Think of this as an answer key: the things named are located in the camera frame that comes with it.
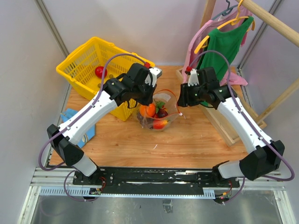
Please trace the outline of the red lychee with leaves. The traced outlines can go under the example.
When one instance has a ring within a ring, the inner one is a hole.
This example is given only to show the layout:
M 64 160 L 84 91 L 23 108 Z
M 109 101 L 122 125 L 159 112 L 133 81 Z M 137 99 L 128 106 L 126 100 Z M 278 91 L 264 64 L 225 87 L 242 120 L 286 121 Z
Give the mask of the red lychee with leaves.
M 165 102 L 154 100 L 154 103 L 156 106 L 156 114 L 158 114 L 159 110 L 164 108 Z

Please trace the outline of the dark mangosteen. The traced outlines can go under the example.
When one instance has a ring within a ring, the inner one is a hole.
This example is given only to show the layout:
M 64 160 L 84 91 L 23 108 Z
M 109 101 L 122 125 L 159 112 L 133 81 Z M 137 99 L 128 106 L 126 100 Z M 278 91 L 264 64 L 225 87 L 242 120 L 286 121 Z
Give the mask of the dark mangosteen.
M 164 108 L 160 108 L 157 113 L 158 118 L 164 118 L 168 116 L 168 112 Z

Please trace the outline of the orange persimmon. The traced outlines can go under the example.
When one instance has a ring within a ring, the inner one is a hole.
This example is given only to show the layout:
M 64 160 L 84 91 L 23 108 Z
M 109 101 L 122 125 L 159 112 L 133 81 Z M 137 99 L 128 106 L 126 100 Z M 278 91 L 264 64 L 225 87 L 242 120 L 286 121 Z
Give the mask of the orange persimmon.
M 148 106 L 141 105 L 139 109 L 139 113 L 143 117 L 153 117 L 156 113 L 156 105 L 154 103 L 149 104 Z

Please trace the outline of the clear zip top bag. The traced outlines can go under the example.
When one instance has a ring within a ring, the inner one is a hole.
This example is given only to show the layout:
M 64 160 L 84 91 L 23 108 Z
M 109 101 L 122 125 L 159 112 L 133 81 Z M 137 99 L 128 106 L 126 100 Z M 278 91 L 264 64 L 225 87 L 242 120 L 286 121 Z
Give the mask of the clear zip top bag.
M 178 109 L 177 98 L 175 94 L 163 89 L 153 95 L 153 102 L 149 106 L 140 105 L 133 114 L 142 128 L 162 131 L 182 113 Z

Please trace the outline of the purple grape bunch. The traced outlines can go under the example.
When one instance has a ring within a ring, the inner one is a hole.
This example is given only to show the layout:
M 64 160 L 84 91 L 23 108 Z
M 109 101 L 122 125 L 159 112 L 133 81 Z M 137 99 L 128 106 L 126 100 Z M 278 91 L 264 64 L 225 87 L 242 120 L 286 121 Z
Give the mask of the purple grape bunch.
M 142 116 L 139 112 L 137 113 L 136 117 L 141 125 L 144 125 L 147 123 L 147 118 L 145 116 Z

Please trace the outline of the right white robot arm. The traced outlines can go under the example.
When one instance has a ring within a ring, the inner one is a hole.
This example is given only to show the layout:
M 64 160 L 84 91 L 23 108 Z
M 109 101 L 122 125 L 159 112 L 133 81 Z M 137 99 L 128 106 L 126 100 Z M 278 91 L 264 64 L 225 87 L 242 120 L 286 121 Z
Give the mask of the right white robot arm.
M 186 69 L 189 80 L 181 84 L 177 105 L 180 107 L 209 103 L 231 124 L 242 140 L 248 154 L 239 161 L 225 161 L 214 167 L 214 185 L 221 187 L 232 177 L 251 181 L 279 168 L 285 146 L 274 141 L 258 126 L 243 107 L 236 92 L 229 86 L 220 86 L 214 68 Z

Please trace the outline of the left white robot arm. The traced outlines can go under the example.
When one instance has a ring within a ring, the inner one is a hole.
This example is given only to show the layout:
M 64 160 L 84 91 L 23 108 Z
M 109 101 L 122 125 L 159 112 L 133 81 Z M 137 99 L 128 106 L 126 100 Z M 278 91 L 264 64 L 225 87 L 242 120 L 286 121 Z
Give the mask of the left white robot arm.
M 50 126 L 48 134 L 51 144 L 66 165 L 72 166 L 84 175 L 84 180 L 94 185 L 100 180 L 96 164 L 78 147 L 83 135 L 101 118 L 124 102 L 134 100 L 136 104 L 149 105 L 162 70 L 146 68 L 134 63 L 127 73 L 107 80 L 102 91 L 71 119 L 60 126 Z

